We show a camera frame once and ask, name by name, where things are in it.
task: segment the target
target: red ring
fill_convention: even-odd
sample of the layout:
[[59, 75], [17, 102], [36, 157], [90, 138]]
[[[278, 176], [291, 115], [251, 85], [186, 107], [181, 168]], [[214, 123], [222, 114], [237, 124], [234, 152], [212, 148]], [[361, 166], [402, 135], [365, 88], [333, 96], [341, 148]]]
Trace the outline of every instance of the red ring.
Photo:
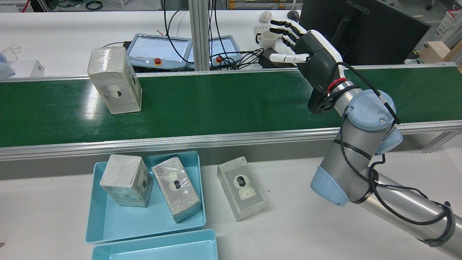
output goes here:
[[330, 92], [332, 91], [332, 89], [334, 88], [334, 86], [337, 85], [337, 83], [341, 82], [345, 82], [347, 79], [346, 78], [339, 78], [339, 79], [336, 79], [334, 82], [332, 82], [328, 88], [327, 88], [327, 94], [330, 94]]

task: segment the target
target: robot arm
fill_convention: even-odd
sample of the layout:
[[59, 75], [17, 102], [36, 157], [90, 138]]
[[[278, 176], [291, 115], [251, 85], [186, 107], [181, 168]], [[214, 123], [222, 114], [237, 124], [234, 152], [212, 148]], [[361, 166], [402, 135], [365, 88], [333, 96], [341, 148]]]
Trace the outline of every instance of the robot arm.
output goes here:
[[[369, 82], [371, 90], [363, 91], [348, 81], [339, 68], [348, 65], [319, 32], [306, 31], [295, 22], [271, 23], [279, 27], [270, 31], [283, 34], [283, 42], [296, 54], [270, 59], [297, 64], [313, 87], [308, 102], [313, 114], [335, 109], [342, 119], [339, 134], [311, 181], [312, 190], [338, 206], [348, 201], [359, 204], [430, 247], [462, 259], [462, 218], [452, 213], [449, 203], [430, 201], [373, 169], [402, 141], [394, 127], [399, 120], [391, 97]], [[375, 155], [383, 155], [383, 161], [369, 166]]]

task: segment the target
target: green conveyor belt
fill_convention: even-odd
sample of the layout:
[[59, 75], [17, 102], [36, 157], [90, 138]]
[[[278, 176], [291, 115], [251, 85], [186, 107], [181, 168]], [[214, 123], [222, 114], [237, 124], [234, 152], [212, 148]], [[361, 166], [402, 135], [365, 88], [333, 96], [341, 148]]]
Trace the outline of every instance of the green conveyor belt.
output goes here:
[[[461, 120], [455, 67], [361, 72], [395, 101], [403, 123]], [[365, 85], [347, 71], [347, 77]], [[311, 115], [298, 71], [140, 78], [142, 110], [111, 115], [90, 80], [0, 83], [0, 147], [340, 126]]]

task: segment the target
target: blue joint cover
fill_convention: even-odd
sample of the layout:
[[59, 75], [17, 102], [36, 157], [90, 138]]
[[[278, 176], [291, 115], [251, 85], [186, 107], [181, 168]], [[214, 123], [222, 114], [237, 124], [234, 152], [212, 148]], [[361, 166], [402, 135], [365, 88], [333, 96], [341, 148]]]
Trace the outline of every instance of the blue joint cover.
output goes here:
[[318, 166], [318, 170], [311, 180], [310, 187], [319, 196], [337, 206], [345, 206], [348, 202], [348, 196], [342, 188], [340, 188], [339, 184], [321, 166]]
[[[383, 91], [380, 94], [396, 112], [391, 97]], [[353, 97], [348, 105], [348, 118], [354, 126], [366, 131], [381, 130], [393, 123], [393, 116], [372, 89], [364, 90]]]
[[391, 149], [398, 146], [403, 141], [403, 136], [401, 135], [398, 129], [395, 129], [393, 133], [388, 135], [385, 139], [382, 140], [379, 147], [377, 148], [377, 152], [374, 155], [383, 155], [384, 153], [389, 152]]

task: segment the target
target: product box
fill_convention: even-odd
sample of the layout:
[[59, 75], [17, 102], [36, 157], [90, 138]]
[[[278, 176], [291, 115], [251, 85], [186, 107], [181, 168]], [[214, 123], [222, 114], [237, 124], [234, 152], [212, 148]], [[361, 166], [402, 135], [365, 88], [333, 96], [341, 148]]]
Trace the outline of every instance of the product box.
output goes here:
[[201, 210], [201, 199], [177, 156], [152, 167], [152, 172], [176, 223]]
[[111, 155], [99, 184], [120, 206], [147, 207], [153, 179], [141, 157]]
[[124, 47], [94, 49], [87, 72], [111, 114], [141, 111], [142, 89]]
[[236, 221], [265, 209], [266, 199], [244, 156], [218, 165], [218, 179]]
[[38, 60], [18, 60], [6, 62], [11, 68], [9, 78], [39, 78], [45, 76], [45, 69]]

